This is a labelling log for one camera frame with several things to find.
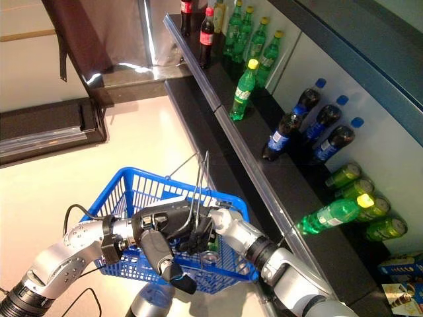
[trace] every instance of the green soda bottle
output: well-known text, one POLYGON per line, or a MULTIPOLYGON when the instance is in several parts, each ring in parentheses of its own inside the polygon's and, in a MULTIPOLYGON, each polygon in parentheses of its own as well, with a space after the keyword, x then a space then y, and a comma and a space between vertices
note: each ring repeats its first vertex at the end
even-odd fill
POLYGON ((258 66, 256 74, 257 87, 263 88, 266 84, 270 70, 279 56, 279 44, 282 36, 284 36, 282 31, 276 31, 273 40, 264 50, 263 56, 260 58, 260 65, 258 66))
POLYGON ((247 55, 247 62, 252 58, 258 59, 260 57, 260 54, 263 50, 263 45, 266 43, 266 28, 268 23, 269 19, 262 17, 258 30, 252 36, 249 52, 247 55))
POLYGON ((238 37, 239 27, 243 23, 241 17, 242 6, 243 2, 237 1, 232 17, 229 19, 229 25, 227 27, 226 32, 225 46, 223 47, 223 54, 226 56, 232 56, 233 44, 235 43, 235 39, 238 37))
POLYGON ((242 120, 244 117, 244 112, 249 101, 249 96, 256 84, 254 71, 257 68, 257 65, 257 59, 250 59, 247 70, 239 79, 237 90, 235 91, 235 98, 233 101, 232 109, 229 113, 229 117, 231 117, 233 121, 242 120))
POLYGON ((297 227, 303 234, 317 234, 341 223, 353 221, 360 213, 361 207, 368 208, 374 203, 367 194, 360 195, 355 200, 339 199, 311 215, 304 216, 297 227))
POLYGON ((247 7, 247 11, 245 13, 241 28, 239 29, 238 37, 235 39, 235 43, 233 44, 232 60, 235 63, 242 63, 244 61, 243 55, 245 51, 245 46, 249 41, 252 31, 253 12, 254 8, 249 5, 247 7))

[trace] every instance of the green can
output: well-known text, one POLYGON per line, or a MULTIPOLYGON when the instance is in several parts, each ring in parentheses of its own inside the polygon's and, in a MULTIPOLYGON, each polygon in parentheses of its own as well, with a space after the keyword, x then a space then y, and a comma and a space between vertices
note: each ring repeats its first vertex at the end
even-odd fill
POLYGON ((353 183, 335 192, 335 197, 342 197, 345 199, 356 199, 360 195, 373 193, 374 189, 375 186, 373 186, 370 180, 360 178, 359 180, 356 180, 353 183))
POLYGON ((362 171, 357 164, 347 164, 337 170, 325 182, 329 188, 341 188, 360 177, 362 171))
POLYGON ((407 230, 404 221, 387 217, 370 224, 365 231, 365 237, 370 241, 384 241, 399 238, 406 234, 407 230))
POLYGON ((375 204, 369 208, 362 208, 360 214, 357 217, 357 221, 366 222, 372 221, 375 218, 380 218, 386 216, 388 211, 391 208, 391 204, 388 199, 384 197, 376 197, 374 199, 375 204))

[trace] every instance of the box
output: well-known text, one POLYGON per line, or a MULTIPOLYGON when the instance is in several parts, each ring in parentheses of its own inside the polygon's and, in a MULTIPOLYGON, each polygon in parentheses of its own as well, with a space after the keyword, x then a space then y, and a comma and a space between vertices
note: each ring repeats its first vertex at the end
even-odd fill
POLYGON ((385 275, 410 275, 423 277, 423 252, 392 256, 377 266, 385 275))
POLYGON ((382 284, 392 313, 423 316, 423 283, 382 284))

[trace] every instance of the blue bottle cap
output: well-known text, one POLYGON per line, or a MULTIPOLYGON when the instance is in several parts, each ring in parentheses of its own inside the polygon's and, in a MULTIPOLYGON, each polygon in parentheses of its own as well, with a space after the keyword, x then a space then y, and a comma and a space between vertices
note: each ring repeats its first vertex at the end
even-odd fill
POLYGON ((336 103, 339 104, 340 106, 344 106, 347 102, 349 101, 347 96, 344 96, 343 94, 341 94, 338 99, 336 99, 336 103))
POLYGON ((355 128, 361 127, 364 124, 364 120, 360 117, 355 117, 353 120, 351 120, 351 125, 355 128))
POLYGON ((298 104, 297 106, 293 107, 292 112, 294 114, 296 114, 297 116, 300 116, 300 115, 306 113, 307 109, 303 105, 298 104))
POLYGON ((323 79, 323 78, 317 79, 317 82, 315 83, 315 85, 319 88, 323 88, 326 85, 326 79, 323 79))

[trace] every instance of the black cable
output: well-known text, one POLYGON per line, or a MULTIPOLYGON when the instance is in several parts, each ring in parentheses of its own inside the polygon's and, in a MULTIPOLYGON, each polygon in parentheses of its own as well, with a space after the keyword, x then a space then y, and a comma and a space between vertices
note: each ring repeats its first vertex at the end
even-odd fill
POLYGON ((72 302, 71 306, 69 306, 69 308, 64 312, 63 315, 61 315, 61 317, 65 316, 67 314, 67 312, 69 312, 71 310, 71 308, 73 307, 73 305, 81 298, 82 295, 84 295, 84 293, 86 291, 91 291, 91 293, 93 294, 94 299, 95 299, 95 301, 97 303, 97 306, 98 306, 98 310, 100 312, 100 314, 98 316, 101 317, 102 310, 101 310, 100 301, 98 300, 98 297, 95 294, 94 290, 92 288, 90 288, 90 287, 88 289, 85 289, 81 294, 79 294, 79 296, 72 302))
POLYGON ((6 295, 6 296, 7 296, 7 294, 9 294, 9 292, 8 292, 8 291, 6 291, 5 289, 2 289, 1 287, 0 287, 0 291, 1 291, 4 295, 6 295))
POLYGON ((104 267, 106 267, 107 265, 102 265, 102 266, 100 266, 100 267, 98 267, 98 268, 96 268, 96 269, 92 269, 91 271, 88 271, 88 272, 86 272, 86 273, 84 273, 84 274, 81 274, 78 278, 80 279, 82 276, 84 276, 84 275, 87 275, 87 274, 89 274, 89 273, 92 273, 92 272, 94 272, 94 271, 96 271, 96 270, 98 270, 98 269, 102 269, 102 268, 104 268, 104 267))
POLYGON ((80 210, 82 210, 82 212, 86 215, 86 216, 88 216, 88 217, 90 217, 91 219, 94 219, 94 220, 103 220, 104 219, 104 217, 99 217, 99 216, 94 216, 94 215, 91 215, 83 206, 81 206, 81 205, 79 205, 78 203, 74 203, 73 205, 70 205, 69 206, 69 208, 67 209, 67 211, 66 211, 66 214, 65 214, 65 220, 63 221, 63 236, 65 236, 65 234, 66 234, 66 232, 67 232, 67 221, 69 220, 69 215, 70 215, 70 213, 71 213, 71 210, 74 208, 74 207, 78 207, 78 208, 80 208, 80 210))

